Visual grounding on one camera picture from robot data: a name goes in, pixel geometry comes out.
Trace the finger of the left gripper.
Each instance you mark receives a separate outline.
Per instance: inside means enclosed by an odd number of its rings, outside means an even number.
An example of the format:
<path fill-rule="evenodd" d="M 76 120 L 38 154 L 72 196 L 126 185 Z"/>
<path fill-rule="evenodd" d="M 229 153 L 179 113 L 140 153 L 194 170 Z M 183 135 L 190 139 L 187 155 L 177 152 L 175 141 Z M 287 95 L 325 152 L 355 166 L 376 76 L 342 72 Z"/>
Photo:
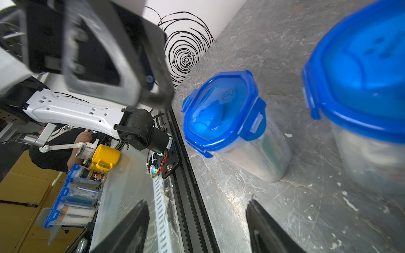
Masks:
<path fill-rule="evenodd" d="M 158 25 L 142 17 L 145 1 L 111 1 L 115 27 L 110 31 L 121 53 L 119 67 L 129 77 L 130 89 L 137 95 L 129 104 L 167 109 L 174 97 L 174 86 L 166 64 L 166 35 Z"/>

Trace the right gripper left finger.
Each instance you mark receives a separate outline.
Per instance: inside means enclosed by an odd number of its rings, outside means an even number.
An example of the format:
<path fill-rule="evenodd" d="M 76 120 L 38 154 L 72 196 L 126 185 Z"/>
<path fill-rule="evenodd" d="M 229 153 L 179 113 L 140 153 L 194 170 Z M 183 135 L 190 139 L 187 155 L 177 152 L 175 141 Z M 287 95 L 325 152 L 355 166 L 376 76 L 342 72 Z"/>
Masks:
<path fill-rule="evenodd" d="M 142 253 L 150 214 L 148 203 L 140 200 L 91 253 Z"/>

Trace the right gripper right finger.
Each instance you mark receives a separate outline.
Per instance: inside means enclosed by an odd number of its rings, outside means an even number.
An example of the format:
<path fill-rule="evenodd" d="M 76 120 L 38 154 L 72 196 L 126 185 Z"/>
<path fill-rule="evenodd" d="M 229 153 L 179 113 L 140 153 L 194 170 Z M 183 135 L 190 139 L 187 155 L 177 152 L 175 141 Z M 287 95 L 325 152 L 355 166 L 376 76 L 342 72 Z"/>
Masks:
<path fill-rule="evenodd" d="M 303 253 L 304 250 L 282 229 L 270 214 L 252 199 L 246 220 L 253 253 Z"/>

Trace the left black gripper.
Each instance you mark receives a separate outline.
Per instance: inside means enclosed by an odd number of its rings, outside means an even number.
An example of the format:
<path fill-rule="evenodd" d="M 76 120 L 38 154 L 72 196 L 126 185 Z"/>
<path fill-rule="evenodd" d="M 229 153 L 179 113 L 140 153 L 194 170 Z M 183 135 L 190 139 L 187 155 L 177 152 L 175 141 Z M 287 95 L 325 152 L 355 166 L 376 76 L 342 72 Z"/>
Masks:
<path fill-rule="evenodd" d="M 63 74 L 68 89 L 136 106 L 141 60 L 132 36 L 141 17 L 113 1 L 14 1 L 22 62 L 33 73 Z"/>

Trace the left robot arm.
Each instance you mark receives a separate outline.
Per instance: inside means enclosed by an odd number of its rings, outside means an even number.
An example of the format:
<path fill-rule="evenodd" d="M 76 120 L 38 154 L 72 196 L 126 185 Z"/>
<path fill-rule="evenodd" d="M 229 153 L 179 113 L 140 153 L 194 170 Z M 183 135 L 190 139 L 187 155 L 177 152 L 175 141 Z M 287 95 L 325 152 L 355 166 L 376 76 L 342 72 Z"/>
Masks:
<path fill-rule="evenodd" d="M 44 123 L 17 142 L 47 146 L 56 124 L 165 153 L 172 137 L 139 104 L 170 108 L 166 35 L 113 1 L 14 1 L 1 10 L 1 119 Z"/>

